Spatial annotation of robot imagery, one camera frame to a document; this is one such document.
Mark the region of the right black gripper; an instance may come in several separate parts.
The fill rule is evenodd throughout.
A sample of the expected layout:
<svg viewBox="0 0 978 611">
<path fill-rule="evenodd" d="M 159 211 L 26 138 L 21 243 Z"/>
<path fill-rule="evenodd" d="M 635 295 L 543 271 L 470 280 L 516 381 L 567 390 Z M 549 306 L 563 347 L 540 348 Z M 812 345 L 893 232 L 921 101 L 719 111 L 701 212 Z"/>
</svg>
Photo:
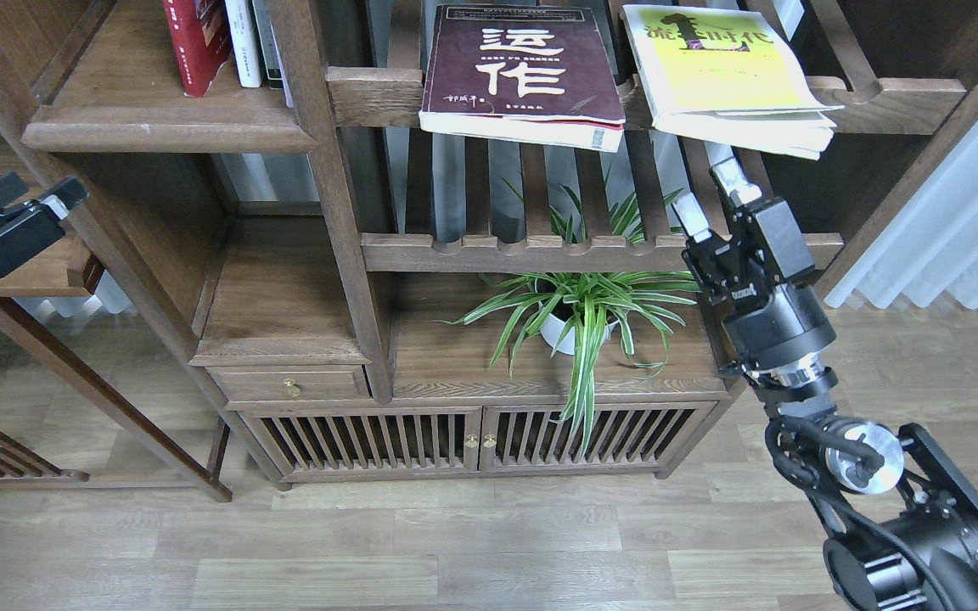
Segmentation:
<svg viewBox="0 0 978 611">
<path fill-rule="evenodd" d="M 822 378 L 820 352 L 835 331 L 812 287 L 793 283 L 815 270 L 798 221 L 783 198 L 766 198 L 733 156 L 711 167 L 737 223 L 729 240 L 711 233 L 691 191 L 672 201 L 684 235 L 683 258 L 711 302 L 727 302 L 723 327 L 737 370 L 750 378 Z"/>
</svg>

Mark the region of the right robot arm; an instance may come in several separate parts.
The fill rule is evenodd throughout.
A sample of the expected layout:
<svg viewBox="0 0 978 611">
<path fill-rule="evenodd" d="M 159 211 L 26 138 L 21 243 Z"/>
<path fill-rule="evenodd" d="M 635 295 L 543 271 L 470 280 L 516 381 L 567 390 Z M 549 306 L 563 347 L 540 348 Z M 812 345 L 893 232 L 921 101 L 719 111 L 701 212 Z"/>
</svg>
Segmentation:
<svg viewBox="0 0 978 611">
<path fill-rule="evenodd" d="M 790 205 L 735 158 L 711 177 L 731 235 L 711 229 L 692 194 L 675 198 L 683 259 L 711 302 L 730 306 L 725 373 L 763 402 L 773 467 L 822 522 L 835 592 L 854 610 L 978 610 L 978 491 L 923 426 L 893 432 L 838 413 L 837 375 L 820 360 L 835 331 L 805 283 L 815 260 Z"/>
</svg>

